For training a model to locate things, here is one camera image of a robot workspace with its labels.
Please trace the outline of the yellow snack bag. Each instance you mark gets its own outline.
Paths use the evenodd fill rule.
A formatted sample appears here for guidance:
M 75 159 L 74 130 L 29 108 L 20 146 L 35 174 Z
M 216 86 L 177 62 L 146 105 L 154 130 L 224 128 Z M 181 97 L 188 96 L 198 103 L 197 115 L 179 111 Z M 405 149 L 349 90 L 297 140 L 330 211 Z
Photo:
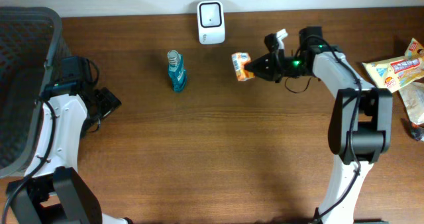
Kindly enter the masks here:
M 412 38 L 403 56 L 362 65 L 377 88 L 394 93 L 423 77 L 423 45 Z

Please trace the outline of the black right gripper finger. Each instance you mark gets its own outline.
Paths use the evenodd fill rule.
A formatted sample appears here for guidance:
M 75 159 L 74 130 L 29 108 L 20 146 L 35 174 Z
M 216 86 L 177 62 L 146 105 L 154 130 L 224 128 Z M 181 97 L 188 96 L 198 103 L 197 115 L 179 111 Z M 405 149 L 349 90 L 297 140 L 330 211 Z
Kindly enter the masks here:
M 279 49 L 279 43 L 276 33 L 268 34 L 264 38 L 264 43 L 269 52 L 273 52 Z
M 274 80 L 275 63 L 271 54 L 265 54 L 244 66 L 248 72 L 252 72 L 256 77 L 264 80 Z

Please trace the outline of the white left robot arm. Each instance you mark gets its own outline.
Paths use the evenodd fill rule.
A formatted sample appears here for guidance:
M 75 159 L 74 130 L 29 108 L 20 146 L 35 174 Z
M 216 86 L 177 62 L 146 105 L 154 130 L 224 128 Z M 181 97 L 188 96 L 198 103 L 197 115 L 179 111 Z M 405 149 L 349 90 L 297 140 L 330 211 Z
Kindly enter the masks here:
M 97 132 L 121 101 L 96 87 L 100 71 L 90 59 L 70 56 L 60 65 L 59 78 L 38 97 L 42 125 L 36 150 L 24 177 L 7 186 L 1 221 L 11 211 L 18 223 L 131 223 L 103 213 L 78 174 L 81 138 Z

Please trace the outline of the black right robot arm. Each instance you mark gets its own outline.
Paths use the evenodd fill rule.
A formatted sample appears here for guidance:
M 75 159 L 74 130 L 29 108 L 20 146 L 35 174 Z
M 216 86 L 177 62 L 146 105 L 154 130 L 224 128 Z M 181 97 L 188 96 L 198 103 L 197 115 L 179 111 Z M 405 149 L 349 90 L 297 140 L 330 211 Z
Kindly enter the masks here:
M 391 142 L 393 96 L 364 80 L 348 63 L 343 50 L 323 38 L 321 27 L 299 31 L 299 47 L 285 54 L 285 29 L 268 34 L 268 53 L 245 69 L 256 77 L 280 83 L 302 76 L 321 80 L 335 99 L 328 129 L 333 169 L 324 200 L 312 223 L 354 223 L 362 185 Z

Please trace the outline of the silver triangular snack packet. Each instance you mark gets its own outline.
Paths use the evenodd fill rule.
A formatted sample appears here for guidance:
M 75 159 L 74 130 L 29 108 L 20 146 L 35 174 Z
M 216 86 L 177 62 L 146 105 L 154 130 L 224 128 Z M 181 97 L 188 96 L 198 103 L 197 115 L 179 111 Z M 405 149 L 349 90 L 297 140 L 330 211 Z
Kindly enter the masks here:
M 423 141 L 423 127 L 409 122 L 409 132 L 411 137 L 416 141 Z

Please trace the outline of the teal mouthwash bottle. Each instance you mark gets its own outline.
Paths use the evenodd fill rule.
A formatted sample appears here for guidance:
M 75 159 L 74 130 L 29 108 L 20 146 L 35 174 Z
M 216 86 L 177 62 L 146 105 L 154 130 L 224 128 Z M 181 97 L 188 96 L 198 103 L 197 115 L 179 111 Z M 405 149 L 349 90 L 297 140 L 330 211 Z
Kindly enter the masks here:
M 184 68 L 184 58 L 176 50 L 171 50 L 168 56 L 168 75 L 172 80 L 173 90 L 182 92 L 186 86 L 187 74 Z

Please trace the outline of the orange white small box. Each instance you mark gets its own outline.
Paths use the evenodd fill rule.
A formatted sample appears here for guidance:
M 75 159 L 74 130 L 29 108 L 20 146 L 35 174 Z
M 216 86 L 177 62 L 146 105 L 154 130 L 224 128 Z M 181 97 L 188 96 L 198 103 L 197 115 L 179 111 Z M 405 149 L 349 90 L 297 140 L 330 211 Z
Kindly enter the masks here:
M 231 55 L 231 59 L 238 81 L 244 82 L 255 77 L 252 72 L 245 69 L 245 66 L 251 62 L 251 58 L 247 52 L 236 52 Z

